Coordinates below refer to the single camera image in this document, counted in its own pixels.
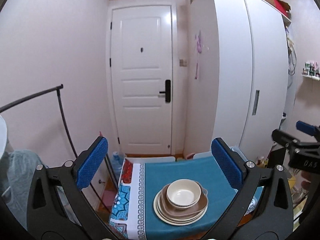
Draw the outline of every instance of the gray fabric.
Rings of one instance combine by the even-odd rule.
[[[34,171],[38,164],[43,164],[39,156],[29,150],[4,152],[0,159],[0,196],[3,196],[11,213],[27,229],[27,204],[29,189]],[[62,187],[57,187],[61,202],[69,219],[80,224],[73,213]]]

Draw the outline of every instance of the bowl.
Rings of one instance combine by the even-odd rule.
[[[177,208],[189,208],[195,205],[200,195],[200,186],[191,179],[178,179],[167,189],[168,201]]]

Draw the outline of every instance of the wardrobe handle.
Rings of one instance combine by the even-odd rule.
[[[260,94],[260,90],[256,90],[256,96],[254,98],[252,115],[256,115],[257,113],[259,94]]]

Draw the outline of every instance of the plastic bottle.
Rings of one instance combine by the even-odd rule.
[[[116,175],[117,180],[119,180],[124,159],[119,156],[118,152],[113,152],[112,156],[112,169]]]

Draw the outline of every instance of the stack of plates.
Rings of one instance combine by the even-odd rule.
[[[190,225],[207,211],[207,194],[207,190],[198,182],[180,179],[158,192],[153,208],[163,222],[174,226]]]

